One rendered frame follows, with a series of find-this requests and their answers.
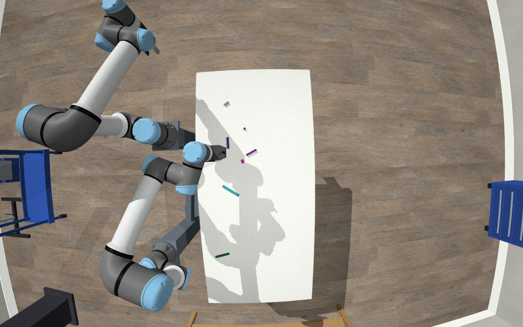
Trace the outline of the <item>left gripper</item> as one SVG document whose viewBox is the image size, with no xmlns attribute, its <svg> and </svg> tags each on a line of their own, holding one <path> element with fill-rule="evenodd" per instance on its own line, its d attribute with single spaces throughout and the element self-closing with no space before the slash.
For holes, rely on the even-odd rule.
<svg viewBox="0 0 523 327">
<path fill-rule="evenodd" d="M 145 30 L 147 30 L 147 28 L 143 25 L 143 23 L 137 18 L 137 16 L 135 16 L 135 21 L 133 22 L 133 24 L 130 26 L 130 27 L 134 27 L 134 28 L 143 28 Z M 156 43 L 156 40 L 154 39 L 154 44 L 153 44 L 153 49 L 154 51 L 159 54 L 159 51 L 157 46 L 155 46 L 155 43 Z M 144 52 L 147 56 L 149 56 L 149 51 L 147 52 Z"/>
</svg>

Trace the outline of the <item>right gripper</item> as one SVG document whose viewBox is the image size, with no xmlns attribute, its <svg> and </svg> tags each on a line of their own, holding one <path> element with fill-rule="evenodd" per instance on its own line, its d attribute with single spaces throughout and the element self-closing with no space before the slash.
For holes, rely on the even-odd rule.
<svg viewBox="0 0 523 327">
<path fill-rule="evenodd" d="M 223 158 L 226 158 L 226 147 L 220 145 L 208 145 L 210 149 L 210 157 L 205 162 L 219 162 Z"/>
</svg>

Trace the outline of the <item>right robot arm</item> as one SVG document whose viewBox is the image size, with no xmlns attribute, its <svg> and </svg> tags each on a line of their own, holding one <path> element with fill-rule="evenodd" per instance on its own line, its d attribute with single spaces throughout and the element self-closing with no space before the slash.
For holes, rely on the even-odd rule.
<svg viewBox="0 0 523 327">
<path fill-rule="evenodd" d="M 173 263 L 177 253 L 170 243 L 157 242 L 139 264 L 133 262 L 133 248 L 163 181 L 175 184 L 177 193 L 194 195 L 209 157 L 209 147 L 193 141 L 183 148 L 182 165 L 154 155 L 144 158 L 143 178 L 100 262 L 104 287 L 111 294 L 157 312 L 166 306 L 173 290 L 186 289 L 191 269 Z"/>
</svg>

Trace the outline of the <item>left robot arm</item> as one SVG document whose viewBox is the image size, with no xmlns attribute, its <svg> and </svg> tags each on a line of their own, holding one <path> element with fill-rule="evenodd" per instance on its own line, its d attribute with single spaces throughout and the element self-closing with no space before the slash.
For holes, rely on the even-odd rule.
<svg viewBox="0 0 523 327">
<path fill-rule="evenodd" d="M 177 141 L 177 129 L 169 122 L 159 123 L 126 112 L 101 115 L 140 52 L 151 50 L 154 44 L 151 31 L 130 27 L 135 14 L 124 0 L 103 0 L 102 8 L 105 14 L 95 45 L 111 54 L 79 101 L 70 109 L 27 105 L 17 115 L 17 132 L 30 142 L 58 152 L 76 150 L 92 136 L 130 138 L 169 149 Z"/>
</svg>

